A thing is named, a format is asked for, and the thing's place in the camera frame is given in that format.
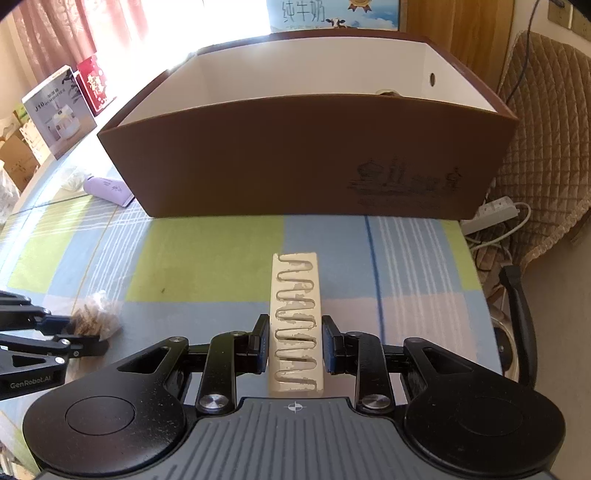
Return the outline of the purple tube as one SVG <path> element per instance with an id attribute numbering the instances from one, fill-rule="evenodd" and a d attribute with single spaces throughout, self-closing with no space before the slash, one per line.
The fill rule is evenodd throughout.
<path id="1" fill-rule="evenodd" d="M 135 198 L 124 181 L 90 176 L 83 182 L 83 190 L 94 197 L 126 208 Z"/>

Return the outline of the brown cardboard carton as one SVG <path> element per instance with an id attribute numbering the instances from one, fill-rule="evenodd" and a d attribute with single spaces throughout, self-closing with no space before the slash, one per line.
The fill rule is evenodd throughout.
<path id="1" fill-rule="evenodd" d="M 17 133 L 1 144 L 0 158 L 20 192 L 26 189 L 40 166 L 31 148 Z"/>

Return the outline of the pink curtain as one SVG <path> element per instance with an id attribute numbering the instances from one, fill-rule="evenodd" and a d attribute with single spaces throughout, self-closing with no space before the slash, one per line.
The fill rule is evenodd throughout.
<path id="1" fill-rule="evenodd" d="M 22 1 L 12 16 L 37 81 L 97 51 L 83 1 Z"/>

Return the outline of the brown cardboard storage box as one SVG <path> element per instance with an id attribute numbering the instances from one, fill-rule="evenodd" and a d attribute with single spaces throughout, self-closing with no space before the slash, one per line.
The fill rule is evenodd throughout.
<path id="1" fill-rule="evenodd" d="M 156 218 L 471 218 L 517 117 L 427 38 L 356 28 L 209 46 L 99 131 Z"/>

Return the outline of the checkered tablecloth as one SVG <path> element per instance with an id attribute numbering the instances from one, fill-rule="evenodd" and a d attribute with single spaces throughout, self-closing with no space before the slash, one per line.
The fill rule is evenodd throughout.
<path id="1" fill-rule="evenodd" d="M 95 135 L 37 172 L 1 231 L 1 287 L 55 314 L 101 293 L 119 331 L 70 378 L 164 338 L 193 344 L 252 329 L 270 302 L 276 253 L 314 252 L 322 310 L 387 344 L 418 336 L 499 370 L 489 310 L 454 221 L 359 216 L 153 219 L 63 188 L 77 171 L 113 178 Z"/>

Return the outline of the cream zigzag holder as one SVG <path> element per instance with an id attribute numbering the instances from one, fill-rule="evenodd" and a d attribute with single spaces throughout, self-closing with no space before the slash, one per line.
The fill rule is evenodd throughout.
<path id="1" fill-rule="evenodd" d="M 276 398 L 324 392 L 318 256 L 276 254 L 271 266 L 269 392 Z"/>

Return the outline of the white power strip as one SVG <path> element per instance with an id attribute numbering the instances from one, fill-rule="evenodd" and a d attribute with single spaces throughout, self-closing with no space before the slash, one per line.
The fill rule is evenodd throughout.
<path id="1" fill-rule="evenodd" d="M 516 218 L 518 215 L 519 210 L 513 200 L 504 196 L 481 205 L 475 216 L 470 220 L 462 220 L 460 226 L 464 235 L 471 235 Z"/>

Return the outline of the clear snack packet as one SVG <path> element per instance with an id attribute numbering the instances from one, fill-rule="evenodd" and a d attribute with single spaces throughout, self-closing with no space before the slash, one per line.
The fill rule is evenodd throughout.
<path id="1" fill-rule="evenodd" d="M 89 295 L 71 315 L 74 334 L 110 339 L 121 329 L 120 307 L 105 290 Z"/>

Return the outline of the red gift bag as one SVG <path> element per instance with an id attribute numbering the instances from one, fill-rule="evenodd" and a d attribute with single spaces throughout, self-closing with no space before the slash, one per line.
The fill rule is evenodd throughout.
<path id="1" fill-rule="evenodd" d="M 98 116 L 116 98 L 115 90 L 108 82 L 102 61 L 96 53 L 77 65 L 75 77 L 94 117 Z"/>

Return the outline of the white cutout cardboard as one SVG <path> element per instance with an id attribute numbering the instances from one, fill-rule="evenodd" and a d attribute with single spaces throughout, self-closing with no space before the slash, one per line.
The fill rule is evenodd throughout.
<path id="1" fill-rule="evenodd" d="M 19 131 L 40 165 L 52 156 L 43 137 L 30 119 L 19 128 Z"/>

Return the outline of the wall socket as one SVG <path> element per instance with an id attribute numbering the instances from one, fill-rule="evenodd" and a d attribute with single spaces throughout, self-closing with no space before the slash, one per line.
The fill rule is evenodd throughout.
<path id="1" fill-rule="evenodd" d="M 577 36 L 591 41 L 591 22 L 576 8 L 572 13 L 571 31 Z"/>
<path id="2" fill-rule="evenodd" d="M 548 20 L 570 30 L 572 24 L 573 5 L 567 0 L 550 0 Z"/>

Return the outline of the white appliance box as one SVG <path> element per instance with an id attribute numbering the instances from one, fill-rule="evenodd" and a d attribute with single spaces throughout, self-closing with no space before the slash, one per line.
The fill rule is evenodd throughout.
<path id="1" fill-rule="evenodd" d="M 22 103 L 55 159 L 96 128 L 94 116 L 68 65 L 29 91 Z"/>

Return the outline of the brown quilted chair cover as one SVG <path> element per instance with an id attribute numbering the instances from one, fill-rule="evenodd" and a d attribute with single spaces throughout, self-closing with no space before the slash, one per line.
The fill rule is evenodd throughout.
<path id="1" fill-rule="evenodd" d="M 481 279 L 511 259 L 521 268 L 547 253 L 590 215 L 590 59 L 571 45 L 531 32 L 513 46 L 500 98 L 518 118 L 490 188 L 493 200 L 525 203 L 513 219 L 483 234 L 515 232 L 500 246 L 474 252 Z"/>

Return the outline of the blue milk carton box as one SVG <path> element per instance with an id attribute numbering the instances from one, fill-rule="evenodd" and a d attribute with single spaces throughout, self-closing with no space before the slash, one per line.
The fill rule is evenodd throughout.
<path id="1" fill-rule="evenodd" d="M 273 32 L 322 28 L 399 29 L 400 1 L 276 0 L 267 1 Z"/>

